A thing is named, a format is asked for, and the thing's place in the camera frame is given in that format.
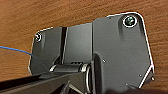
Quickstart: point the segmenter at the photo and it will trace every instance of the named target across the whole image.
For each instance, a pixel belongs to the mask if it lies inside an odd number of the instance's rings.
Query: wood grain
[[[45,28],[72,26],[123,12],[144,20],[155,64],[155,81],[143,89],[168,91],[167,0],[0,0],[0,45],[31,52],[34,34]],[[0,80],[30,75],[29,56],[0,49]]]

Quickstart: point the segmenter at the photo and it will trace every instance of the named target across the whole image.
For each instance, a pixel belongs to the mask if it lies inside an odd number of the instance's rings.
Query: brown wooden table
[[[45,28],[91,22],[109,14],[138,12],[145,20],[155,81],[144,89],[168,91],[168,1],[0,0],[0,45],[31,52],[34,34]],[[24,77],[30,56],[0,49],[0,81]]]

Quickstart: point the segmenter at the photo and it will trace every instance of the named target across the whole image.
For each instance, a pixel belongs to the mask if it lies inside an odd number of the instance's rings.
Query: screw
[[[41,38],[42,38],[42,35],[39,32],[35,34],[35,41],[36,42],[40,42]]]
[[[142,75],[140,74],[139,77],[142,77]]]
[[[137,23],[137,19],[134,16],[127,16],[123,20],[124,26],[128,28],[134,27],[136,23]]]
[[[105,63],[106,61],[103,59],[103,62]]]

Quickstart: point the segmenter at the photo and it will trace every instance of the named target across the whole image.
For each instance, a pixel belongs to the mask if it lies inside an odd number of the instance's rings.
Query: screw head
[[[137,19],[134,16],[126,16],[123,20],[123,24],[128,28],[134,27],[137,24]]]
[[[39,32],[35,34],[35,41],[36,42],[40,42],[41,38],[42,38],[42,35]]]

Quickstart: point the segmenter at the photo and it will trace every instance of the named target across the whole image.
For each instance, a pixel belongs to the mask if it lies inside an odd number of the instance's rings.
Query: wire
[[[2,49],[8,49],[8,50],[13,50],[13,51],[18,51],[18,52],[22,52],[22,53],[26,53],[28,55],[31,55],[32,57],[38,59],[40,61],[40,63],[49,71],[49,69],[47,68],[47,66],[35,55],[29,53],[29,52],[26,52],[26,51],[23,51],[23,50],[19,50],[19,49],[15,49],[15,48],[9,48],[9,47],[4,47],[4,46],[0,46],[0,48]]]

